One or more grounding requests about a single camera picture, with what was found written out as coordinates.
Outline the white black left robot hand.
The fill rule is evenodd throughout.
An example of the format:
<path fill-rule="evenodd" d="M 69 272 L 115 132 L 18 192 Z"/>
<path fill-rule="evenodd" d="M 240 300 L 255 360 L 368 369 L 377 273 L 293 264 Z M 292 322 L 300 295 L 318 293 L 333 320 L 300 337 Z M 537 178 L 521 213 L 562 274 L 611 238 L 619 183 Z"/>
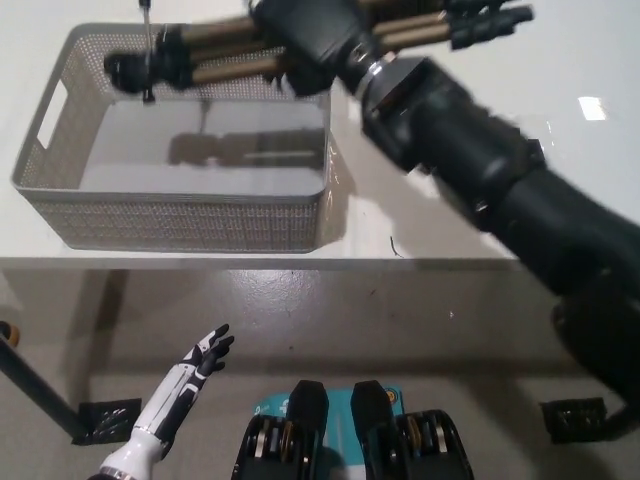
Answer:
<path fill-rule="evenodd" d="M 207 380 L 225 368 L 224 357 L 235 337 L 224 324 L 196 343 L 167 373 L 142 409 L 134 429 L 155 437 L 162 445 L 175 439 Z"/>

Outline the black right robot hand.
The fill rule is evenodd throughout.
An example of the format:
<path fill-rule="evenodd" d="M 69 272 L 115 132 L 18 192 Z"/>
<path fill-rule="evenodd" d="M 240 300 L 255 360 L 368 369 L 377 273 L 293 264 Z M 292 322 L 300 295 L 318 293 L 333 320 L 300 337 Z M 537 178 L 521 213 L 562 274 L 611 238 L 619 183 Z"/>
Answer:
<path fill-rule="evenodd" d="M 285 48 L 285 76 L 298 97 L 326 91 L 336 79 L 355 95 L 383 56 L 356 1 L 255 1 L 249 13 L 266 39 Z"/>

